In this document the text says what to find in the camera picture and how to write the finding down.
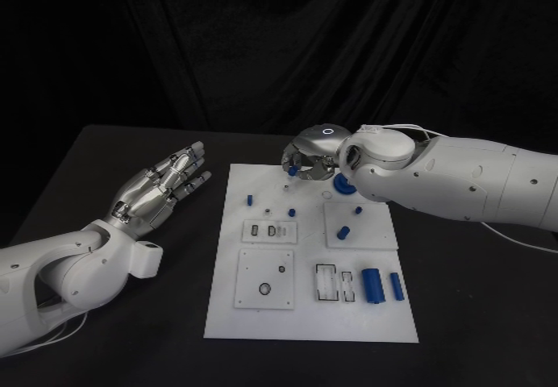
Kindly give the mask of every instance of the silver robot hand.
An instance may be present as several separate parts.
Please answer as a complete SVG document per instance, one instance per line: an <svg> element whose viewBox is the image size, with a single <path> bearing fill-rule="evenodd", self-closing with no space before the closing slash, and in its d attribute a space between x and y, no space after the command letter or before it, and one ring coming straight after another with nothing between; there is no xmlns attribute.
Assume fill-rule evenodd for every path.
<svg viewBox="0 0 558 387"><path fill-rule="evenodd" d="M339 164L341 145L349 137L351 132L332 123L305 129L283 152L283 170L290 172L292 167L296 167L296 176L300 179L328 180L335 174L335 165ZM300 170L303 155L313 163L313 167L305 171Z"/></svg>
<svg viewBox="0 0 558 387"><path fill-rule="evenodd" d="M172 216L178 202L212 176L205 172L188 181L204 164L204 143L172 154L152 168L143 169L117 192L106 222L139 240Z"/></svg>

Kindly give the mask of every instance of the rectangular slot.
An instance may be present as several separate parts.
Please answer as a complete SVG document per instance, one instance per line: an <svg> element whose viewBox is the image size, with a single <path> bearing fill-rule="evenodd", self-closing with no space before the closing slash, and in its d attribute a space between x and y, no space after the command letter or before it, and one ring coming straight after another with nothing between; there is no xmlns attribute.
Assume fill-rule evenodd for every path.
<svg viewBox="0 0 558 387"><path fill-rule="evenodd" d="M355 289L352 287L352 272L341 272L341 285L344 288L345 302L355 302Z"/></svg>
<svg viewBox="0 0 558 387"><path fill-rule="evenodd" d="M245 220L243 241L248 243L297 243L297 222Z"/></svg>
<svg viewBox="0 0 558 387"><path fill-rule="evenodd" d="M338 269L335 264L316 265L316 288L319 301L339 301L339 291L335 283Z"/></svg>

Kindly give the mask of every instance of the blue piece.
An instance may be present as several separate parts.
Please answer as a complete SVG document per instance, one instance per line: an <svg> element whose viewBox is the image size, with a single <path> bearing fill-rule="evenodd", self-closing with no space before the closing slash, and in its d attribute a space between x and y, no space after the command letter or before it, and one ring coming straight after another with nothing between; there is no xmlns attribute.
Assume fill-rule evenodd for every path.
<svg viewBox="0 0 558 387"><path fill-rule="evenodd" d="M351 195L358 191L358 188L355 187L355 185L349 184L349 181L346 180L344 173L338 173L333 179L333 187L338 190L338 192L344 195Z"/></svg>
<svg viewBox="0 0 558 387"><path fill-rule="evenodd" d="M394 293L395 293L395 299L398 301L404 301L404 290L401 289L401 282L400 282L400 275L398 273L391 273L390 278L393 279L393 285L394 285Z"/></svg>
<svg viewBox="0 0 558 387"><path fill-rule="evenodd" d="M369 304L380 304L387 301L384 288L381 287L381 271L377 268L364 270L364 291Z"/></svg>
<svg viewBox="0 0 558 387"><path fill-rule="evenodd" d="M349 235L349 232L351 232L351 228L348 226L344 226L339 230L339 233L338 233L338 238L341 240L344 240L346 238L346 236Z"/></svg>
<svg viewBox="0 0 558 387"><path fill-rule="evenodd" d="M299 172L299 167L296 165L293 165L290 168L289 168L289 176L296 176L297 175L297 172Z"/></svg>

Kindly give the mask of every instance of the round hole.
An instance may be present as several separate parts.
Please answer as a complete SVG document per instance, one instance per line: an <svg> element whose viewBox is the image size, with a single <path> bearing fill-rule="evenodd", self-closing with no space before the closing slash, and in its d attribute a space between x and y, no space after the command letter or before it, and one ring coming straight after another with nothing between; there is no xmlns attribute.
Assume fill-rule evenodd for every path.
<svg viewBox="0 0 558 387"><path fill-rule="evenodd" d="M271 286L266 282L260 285L260 293L267 296L271 292Z"/></svg>

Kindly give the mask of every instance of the black fabric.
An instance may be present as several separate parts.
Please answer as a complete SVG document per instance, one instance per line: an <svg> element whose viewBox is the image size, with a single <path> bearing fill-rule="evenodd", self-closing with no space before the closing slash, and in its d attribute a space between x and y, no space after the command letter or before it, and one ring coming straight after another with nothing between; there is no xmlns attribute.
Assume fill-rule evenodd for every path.
<svg viewBox="0 0 558 387"><path fill-rule="evenodd" d="M286 135L417 123L555 152L555 15L554 0L6 0L0 161L35 184L5 217L90 123Z"/></svg>
<svg viewBox="0 0 558 387"><path fill-rule="evenodd" d="M178 144L198 140L208 151L204 169L214 175L147 236L165 249L156 278L130 277L121 294L90 312L70 339L0 360L2 386L558 385L555 254L518 246L479 223L437 218L394 203L420 344L204 339L231 163L271 164L290 136L87 127L15 243L75 231L106 216L129 177ZM111 141L130 141L137 157L123 158ZM104 157L93 164L98 154ZM104 184L93 184L101 178ZM498 229L558 248L547 231L517 225ZM364 302L364 289L356 292Z"/></svg>

